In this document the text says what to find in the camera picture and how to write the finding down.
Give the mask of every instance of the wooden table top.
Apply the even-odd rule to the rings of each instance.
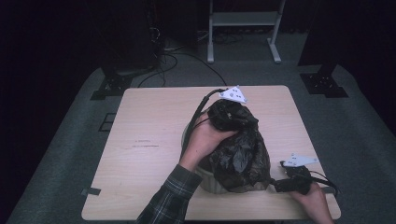
[[[125,91],[82,210],[86,220],[135,220],[178,163],[181,137],[204,96],[224,87],[148,88]],[[303,121],[285,86],[241,86],[245,106],[259,120],[271,160],[271,176],[286,178],[279,162],[291,153],[317,158]],[[206,107],[218,100],[214,94]],[[307,165],[324,174],[320,162]],[[332,217],[341,216],[326,194]],[[267,190],[211,194],[200,187],[191,198],[187,220],[306,219],[287,193]]]

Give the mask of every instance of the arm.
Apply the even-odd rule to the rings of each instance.
[[[207,119],[204,113],[197,122]],[[209,120],[200,123],[191,134],[189,145],[179,164],[136,220],[137,223],[183,223],[190,198],[202,178],[195,173],[199,161],[209,155],[225,138],[236,132],[220,132]]]
[[[311,190],[306,195],[292,191],[290,192],[290,196],[303,206],[305,212],[315,223],[334,223],[327,205],[326,196],[318,183],[312,183]]]

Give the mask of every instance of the crumpled black bag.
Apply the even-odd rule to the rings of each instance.
[[[218,100],[214,104],[230,103]],[[236,119],[245,121],[241,121],[243,125],[240,126],[239,132],[224,139],[201,161],[200,166],[206,170],[209,170],[208,166],[210,166],[210,171],[216,180],[228,191],[246,192],[266,189],[271,182],[271,163],[259,132],[258,120],[246,106],[242,105],[236,107],[236,111],[232,114],[237,115]]]

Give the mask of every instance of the plaid sleeve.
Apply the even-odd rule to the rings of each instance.
[[[202,178],[177,165],[135,223],[183,223],[190,198]]]

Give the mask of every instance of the person's right hand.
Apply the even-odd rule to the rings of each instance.
[[[329,206],[327,205],[326,196],[318,183],[313,182],[311,189],[306,195],[297,191],[289,192],[289,195],[303,206],[305,212],[315,223],[334,223],[330,215]]]

